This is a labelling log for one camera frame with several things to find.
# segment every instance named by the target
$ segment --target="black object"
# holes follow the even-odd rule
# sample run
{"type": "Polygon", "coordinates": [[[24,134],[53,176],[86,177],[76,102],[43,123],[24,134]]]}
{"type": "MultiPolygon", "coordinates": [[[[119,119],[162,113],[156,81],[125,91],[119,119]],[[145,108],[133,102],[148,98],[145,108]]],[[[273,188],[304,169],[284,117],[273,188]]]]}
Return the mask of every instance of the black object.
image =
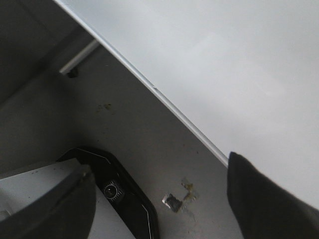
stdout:
{"type": "Polygon", "coordinates": [[[86,239],[95,214],[95,182],[80,166],[37,201],[0,222],[1,239],[86,239]]]}
{"type": "Polygon", "coordinates": [[[234,152],[227,180],[228,201],[245,239],[319,239],[319,211],[234,152]]]}
{"type": "Polygon", "coordinates": [[[99,149],[79,147],[68,151],[59,161],[71,158],[91,166],[96,185],[135,238],[160,238],[154,206],[115,156],[99,149]]]}

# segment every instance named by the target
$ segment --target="black plastic piece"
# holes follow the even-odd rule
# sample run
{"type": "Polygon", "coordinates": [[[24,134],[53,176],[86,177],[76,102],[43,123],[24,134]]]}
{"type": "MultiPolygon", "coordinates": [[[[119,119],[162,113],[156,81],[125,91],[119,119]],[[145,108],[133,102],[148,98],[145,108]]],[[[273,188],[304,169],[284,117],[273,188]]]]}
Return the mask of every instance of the black plastic piece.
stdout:
{"type": "Polygon", "coordinates": [[[28,207],[0,222],[0,239],[87,239],[95,214],[94,175],[80,166],[28,207]]]}
{"type": "Polygon", "coordinates": [[[168,198],[166,199],[166,203],[170,206],[170,209],[177,213],[181,206],[183,205],[183,202],[178,200],[176,197],[174,197],[171,193],[169,194],[168,198]]]}
{"type": "Polygon", "coordinates": [[[154,206],[115,156],[99,149],[79,147],[68,151],[59,161],[71,158],[91,166],[96,185],[135,238],[160,238],[154,206]]]}

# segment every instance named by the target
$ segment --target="white surface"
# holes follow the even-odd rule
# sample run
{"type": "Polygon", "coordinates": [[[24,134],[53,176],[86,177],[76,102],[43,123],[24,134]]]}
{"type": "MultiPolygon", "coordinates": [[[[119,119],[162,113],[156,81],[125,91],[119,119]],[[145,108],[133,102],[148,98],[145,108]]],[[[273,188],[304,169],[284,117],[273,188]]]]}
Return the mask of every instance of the white surface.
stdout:
{"type": "Polygon", "coordinates": [[[318,1],[57,2],[224,163],[319,208],[318,1]]]}
{"type": "MultiPolygon", "coordinates": [[[[56,186],[78,165],[75,159],[71,159],[1,179],[0,204],[10,207],[11,213],[19,211],[56,186]]],[[[96,212],[88,239],[101,238],[134,239],[117,212],[96,188],[96,212]]]]}

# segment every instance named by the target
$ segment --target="debris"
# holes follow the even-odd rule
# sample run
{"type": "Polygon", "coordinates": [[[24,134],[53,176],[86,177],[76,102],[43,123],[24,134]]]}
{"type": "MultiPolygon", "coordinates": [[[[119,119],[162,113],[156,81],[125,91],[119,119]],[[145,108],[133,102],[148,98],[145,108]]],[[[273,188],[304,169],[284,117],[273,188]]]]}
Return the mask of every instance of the debris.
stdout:
{"type": "Polygon", "coordinates": [[[104,104],[103,105],[104,106],[104,108],[106,108],[108,111],[111,109],[111,104],[104,104]]]}
{"type": "Polygon", "coordinates": [[[187,194],[182,201],[174,197],[173,194],[169,193],[164,196],[162,202],[175,213],[182,211],[192,214],[187,210],[187,205],[198,199],[199,194],[194,190],[194,185],[186,178],[181,180],[181,185],[187,190],[187,194]]]}

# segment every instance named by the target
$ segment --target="gray wall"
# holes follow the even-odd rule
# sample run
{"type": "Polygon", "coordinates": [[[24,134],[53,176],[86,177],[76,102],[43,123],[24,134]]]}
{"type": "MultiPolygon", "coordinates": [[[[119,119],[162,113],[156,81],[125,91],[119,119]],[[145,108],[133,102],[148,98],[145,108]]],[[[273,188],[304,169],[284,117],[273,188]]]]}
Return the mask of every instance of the gray wall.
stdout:
{"type": "Polygon", "coordinates": [[[0,1],[0,103],[40,69],[79,26],[51,0],[0,1]]]}

